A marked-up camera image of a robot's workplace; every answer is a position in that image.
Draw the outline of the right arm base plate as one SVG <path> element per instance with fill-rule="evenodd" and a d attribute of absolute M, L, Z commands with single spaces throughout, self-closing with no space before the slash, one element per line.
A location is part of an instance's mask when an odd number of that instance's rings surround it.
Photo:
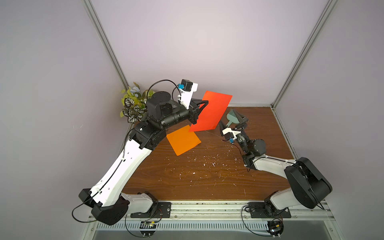
<path fill-rule="evenodd" d="M 250 213 L 252 219 L 290 219 L 292 217 L 288 208 L 278 210 L 271 204 L 262 202 L 249 202 L 245 207 L 245 211 Z"/>

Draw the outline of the red square paper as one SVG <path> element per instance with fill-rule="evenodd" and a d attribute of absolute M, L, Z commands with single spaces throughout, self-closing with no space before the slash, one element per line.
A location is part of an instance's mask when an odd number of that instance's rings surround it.
<path fill-rule="evenodd" d="M 191 125 L 190 132 L 213 130 L 224 115 L 232 95 L 220 94 L 206 91 L 203 100 L 208 101 L 208 105 L 202 110 L 196 124 Z"/>

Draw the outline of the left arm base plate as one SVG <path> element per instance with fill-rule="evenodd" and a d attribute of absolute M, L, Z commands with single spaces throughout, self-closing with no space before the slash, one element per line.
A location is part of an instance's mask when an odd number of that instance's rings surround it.
<path fill-rule="evenodd" d="M 170 218 L 172 209 L 171 202 L 156 202 L 145 213 L 133 213 L 130 214 L 131 218 Z"/>

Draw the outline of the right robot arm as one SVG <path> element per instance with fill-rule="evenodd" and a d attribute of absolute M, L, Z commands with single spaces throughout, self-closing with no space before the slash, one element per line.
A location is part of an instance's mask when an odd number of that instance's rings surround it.
<path fill-rule="evenodd" d="M 266 154 L 264 140 L 252 140 L 246 134 L 246 116 L 231 110 L 228 121 L 228 124 L 219 122 L 221 136 L 226 142 L 239 145 L 245 167 L 280 176 L 289 182 L 289 188 L 274 192 L 264 200 L 265 215 L 274 217 L 298 205 L 308 209 L 322 205 L 321 202 L 332 192 L 333 187 L 308 158 L 287 160 L 270 157 Z"/>

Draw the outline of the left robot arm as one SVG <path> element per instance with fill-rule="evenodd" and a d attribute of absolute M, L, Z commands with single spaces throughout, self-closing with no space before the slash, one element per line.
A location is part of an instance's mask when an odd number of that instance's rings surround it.
<path fill-rule="evenodd" d="M 152 194 L 128 195 L 122 191 L 143 160 L 166 137 L 167 129 L 185 120 L 196 124 L 209 103 L 193 99 L 192 92 L 182 92 L 181 96 L 186 101 L 174 101 L 168 92 L 154 93 L 146 102 L 147 117 L 132 129 L 116 161 L 96 185 L 79 193 L 79 198 L 92 209 L 91 214 L 97 221 L 111 226 L 127 214 L 144 217 L 156 214 L 158 200 Z"/>

